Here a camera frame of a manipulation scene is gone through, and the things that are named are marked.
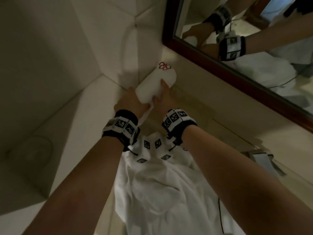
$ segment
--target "red marking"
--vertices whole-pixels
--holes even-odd
[[[159,63],[159,69],[162,69],[163,71],[164,70],[168,70],[168,69],[171,69],[172,67],[171,66],[168,66],[166,63],[164,62],[160,62]]]

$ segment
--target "mirror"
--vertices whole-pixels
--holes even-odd
[[[206,54],[208,60],[215,59],[261,84],[312,118],[310,0],[181,1],[176,37]]]

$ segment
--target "forearm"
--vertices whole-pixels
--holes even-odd
[[[117,138],[101,138],[49,197],[24,235],[92,235],[123,148]]]
[[[257,0],[228,0],[225,5],[232,11],[233,16],[248,9]]]
[[[246,54],[269,51],[276,47],[313,36],[313,12],[270,26],[246,37]]]
[[[247,234],[288,234],[294,228],[288,221],[301,217],[298,228],[312,219],[312,212],[278,180],[230,146],[196,126],[187,127],[182,140]]]

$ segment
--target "wristband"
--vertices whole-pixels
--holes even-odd
[[[203,23],[211,22],[214,26],[214,31],[220,33],[224,31],[226,25],[228,25],[233,18],[233,15],[229,8],[226,6],[219,6],[215,9],[212,15],[210,15]]]
[[[129,110],[119,110],[115,117],[110,119],[102,130],[102,137],[116,137],[124,145],[123,152],[128,151],[129,145],[134,145],[137,142],[140,129],[137,126],[138,118]]]
[[[182,133],[190,125],[197,125],[197,123],[182,109],[169,110],[162,123],[163,128],[168,133],[167,138],[174,137],[173,143],[177,146],[182,144]]]
[[[243,36],[223,39],[219,43],[219,56],[222,61],[231,61],[246,54],[246,40]]]

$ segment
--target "dark red wooden frame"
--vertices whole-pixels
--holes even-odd
[[[162,42],[166,47],[313,133],[313,118],[308,112],[176,37],[175,26],[180,5],[181,0],[167,0],[162,35]]]

